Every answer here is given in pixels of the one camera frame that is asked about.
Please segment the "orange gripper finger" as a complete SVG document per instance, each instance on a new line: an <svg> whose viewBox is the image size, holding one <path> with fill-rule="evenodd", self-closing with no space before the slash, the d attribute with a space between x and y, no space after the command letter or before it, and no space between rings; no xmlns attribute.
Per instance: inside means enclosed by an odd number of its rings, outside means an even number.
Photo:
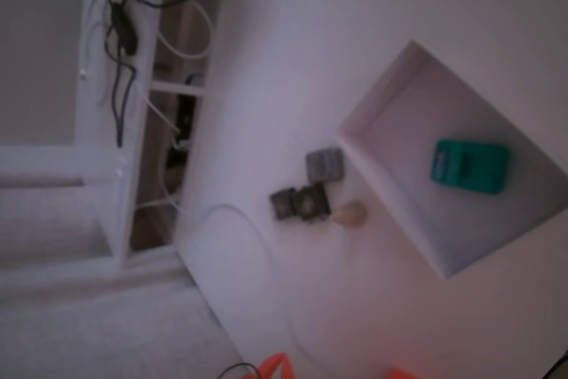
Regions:
<svg viewBox="0 0 568 379"><path fill-rule="evenodd" d="M262 379L281 379L284 377L284 354L275 353L265 359L259 366Z"/></svg>
<svg viewBox="0 0 568 379"><path fill-rule="evenodd" d="M290 358L284 352L280 354L280 379L296 379Z"/></svg>

